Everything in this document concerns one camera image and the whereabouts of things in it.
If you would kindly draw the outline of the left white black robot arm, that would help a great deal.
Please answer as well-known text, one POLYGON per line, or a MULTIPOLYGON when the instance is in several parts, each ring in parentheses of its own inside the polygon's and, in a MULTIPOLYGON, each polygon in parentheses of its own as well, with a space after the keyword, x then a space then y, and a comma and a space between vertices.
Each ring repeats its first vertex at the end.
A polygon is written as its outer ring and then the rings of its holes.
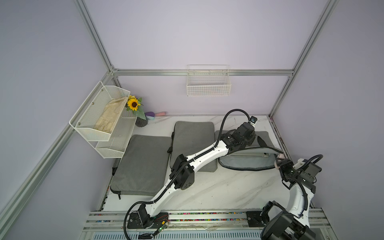
POLYGON ((123 223, 125 238, 130 239, 127 230, 128 217, 134 213, 133 208, 135 206, 139 206, 136 212, 140 217, 142 227, 152 226, 154 217, 160 213, 161 206, 167 202, 167 199, 173 193, 186 190, 194 183, 195 172, 213 160, 244 150, 246 146, 251 146, 256 139, 255 125, 257 121, 258 118, 249 116, 246 111, 241 109, 233 109, 227 112, 219 130, 219 137, 212 145, 189 156, 179 155, 171 169, 169 179, 159 192, 150 201, 138 201, 129 208, 123 223), (237 129, 222 134, 225 121, 233 112, 244 113, 248 121, 241 124, 237 129))

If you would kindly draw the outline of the grey laptop bag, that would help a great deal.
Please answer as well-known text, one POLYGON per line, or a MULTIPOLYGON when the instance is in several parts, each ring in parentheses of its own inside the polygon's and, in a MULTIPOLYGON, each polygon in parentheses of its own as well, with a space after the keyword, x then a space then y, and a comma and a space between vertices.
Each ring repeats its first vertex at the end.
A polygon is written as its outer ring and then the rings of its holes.
POLYGON ((172 139, 133 135, 111 183, 121 195, 155 196, 164 186, 172 139))
POLYGON ((216 141, 215 126, 212 122, 178 121, 175 123, 171 138, 172 145, 168 149, 170 168, 179 155, 187 157, 211 146, 216 141))
POLYGON ((256 139, 244 150, 218 158, 218 163, 235 171, 263 171, 275 167, 275 161, 282 150, 276 148, 266 131, 256 132, 256 139))

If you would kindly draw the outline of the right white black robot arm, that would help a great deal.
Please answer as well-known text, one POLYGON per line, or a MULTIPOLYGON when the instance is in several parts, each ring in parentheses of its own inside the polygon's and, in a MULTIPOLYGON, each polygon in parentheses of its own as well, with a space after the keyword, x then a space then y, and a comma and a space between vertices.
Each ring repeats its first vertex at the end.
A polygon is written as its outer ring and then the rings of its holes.
POLYGON ((260 214, 264 229, 262 240, 314 240, 316 233, 310 229, 309 209, 316 193, 316 175, 322 171, 317 163, 323 155, 308 160, 276 158, 275 168, 279 170, 283 185, 290 190, 286 208, 276 201, 269 201, 260 214))

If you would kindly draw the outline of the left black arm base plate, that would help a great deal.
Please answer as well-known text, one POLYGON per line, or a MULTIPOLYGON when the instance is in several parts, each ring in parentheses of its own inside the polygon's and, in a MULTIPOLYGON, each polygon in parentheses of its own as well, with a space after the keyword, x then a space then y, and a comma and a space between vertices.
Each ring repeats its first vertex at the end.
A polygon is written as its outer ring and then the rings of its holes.
POLYGON ((127 229, 158 229, 167 222, 169 213, 160 212, 155 217, 151 217, 147 224, 142 224, 139 213, 137 211, 129 215, 127 220, 127 229))

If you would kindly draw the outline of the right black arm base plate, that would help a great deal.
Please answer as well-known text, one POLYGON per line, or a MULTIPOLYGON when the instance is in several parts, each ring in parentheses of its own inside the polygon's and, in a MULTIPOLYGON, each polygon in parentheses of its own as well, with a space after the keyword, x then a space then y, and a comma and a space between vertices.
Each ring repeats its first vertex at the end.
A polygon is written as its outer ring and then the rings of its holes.
POLYGON ((268 213, 263 211, 247 211, 246 216, 250 228, 264 227, 270 221, 268 213))

